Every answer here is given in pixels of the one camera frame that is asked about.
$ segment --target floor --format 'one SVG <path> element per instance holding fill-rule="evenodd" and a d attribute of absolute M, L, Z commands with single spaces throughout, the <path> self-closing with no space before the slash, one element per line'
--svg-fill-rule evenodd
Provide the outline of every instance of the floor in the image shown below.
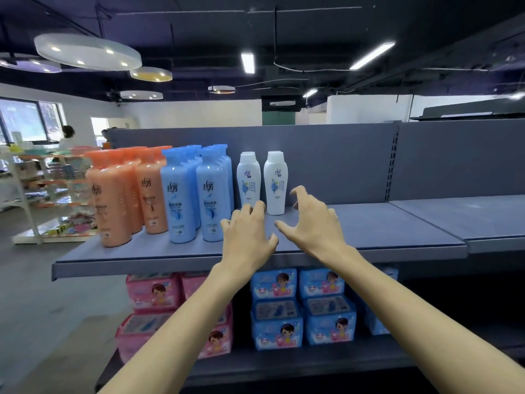
<path fill-rule="evenodd" d="M 36 209 L 35 216 L 39 224 L 54 217 L 50 208 Z M 15 386 L 83 321 L 94 317 L 107 321 L 103 327 L 81 329 L 81 337 L 85 343 L 101 341 L 112 346 L 107 336 L 114 335 L 117 320 L 131 311 L 123 276 L 52 282 L 53 261 L 78 244 L 13 245 L 10 237 L 27 229 L 21 208 L 0 213 L 0 380 L 10 392 L 18 392 Z M 55 368 L 58 375 L 60 368 Z M 92 371 L 91 390 L 98 377 L 95 372 L 100 373 Z"/>

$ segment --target pink package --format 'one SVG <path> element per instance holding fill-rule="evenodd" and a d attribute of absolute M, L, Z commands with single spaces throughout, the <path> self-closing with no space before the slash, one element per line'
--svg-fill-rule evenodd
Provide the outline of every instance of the pink package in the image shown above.
<path fill-rule="evenodd" d="M 182 288 L 186 300 L 200 288 L 208 278 L 208 272 L 185 272 L 182 274 Z"/>
<path fill-rule="evenodd" d="M 229 354 L 233 344 L 233 311 L 229 303 L 219 321 L 208 336 L 208 341 L 199 354 L 199 359 Z"/>
<path fill-rule="evenodd" d="M 128 362 L 172 315 L 172 312 L 165 312 L 162 314 L 131 314 L 127 317 L 115 334 L 122 362 Z"/>
<path fill-rule="evenodd" d="M 135 312 L 175 311 L 182 303 L 178 274 L 128 275 L 126 287 Z"/>

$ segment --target white lotion bottle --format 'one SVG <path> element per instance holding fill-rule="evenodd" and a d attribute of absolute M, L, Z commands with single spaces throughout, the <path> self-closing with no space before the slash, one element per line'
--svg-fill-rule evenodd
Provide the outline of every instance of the white lotion bottle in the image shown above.
<path fill-rule="evenodd" d="M 237 166 L 237 185 L 241 207 L 246 203 L 254 207 L 261 194 L 261 166 L 255 157 L 255 152 L 240 154 Z"/>
<path fill-rule="evenodd" d="M 285 213 L 288 166 L 281 151 L 268 152 L 264 165 L 264 185 L 266 186 L 266 212 L 269 215 Z"/>

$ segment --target dark ceiling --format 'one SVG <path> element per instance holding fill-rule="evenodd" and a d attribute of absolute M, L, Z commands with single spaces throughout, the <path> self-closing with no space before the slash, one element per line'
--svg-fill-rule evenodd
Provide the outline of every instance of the dark ceiling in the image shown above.
<path fill-rule="evenodd" d="M 312 87 L 313 103 L 350 92 L 501 94 L 523 79 L 523 12 L 525 0 L 0 0 L 2 52 L 35 54 L 33 38 L 45 32 L 84 33 L 173 72 L 171 82 L 149 83 L 68 66 L 59 74 L 0 68 L 0 82 L 104 100 L 155 90 L 170 101 L 296 99 L 297 107 Z M 395 47 L 359 71 L 274 65 L 348 69 L 387 40 Z M 242 50 L 255 54 L 254 75 L 243 71 Z M 209 85 L 247 86 L 217 95 Z"/>

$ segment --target hand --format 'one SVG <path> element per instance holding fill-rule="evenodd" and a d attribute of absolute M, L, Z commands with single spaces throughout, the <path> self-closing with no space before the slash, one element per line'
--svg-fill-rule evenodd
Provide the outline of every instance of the hand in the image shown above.
<path fill-rule="evenodd" d="M 239 289 L 262 267 L 275 251 L 279 239 L 272 234 L 266 239 L 265 204 L 258 201 L 242 210 L 234 210 L 232 219 L 220 221 L 223 228 L 223 260 L 220 262 L 232 277 L 238 278 Z"/>
<path fill-rule="evenodd" d="M 292 189 L 291 194 L 297 196 L 293 207 L 299 210 L 299 223 L 291 227 L 277 220 L 275 226 L 299 249 L 319 261 L 333 260 L 346 247 L 335 210 L 309 195 L 302 185 Z"/>

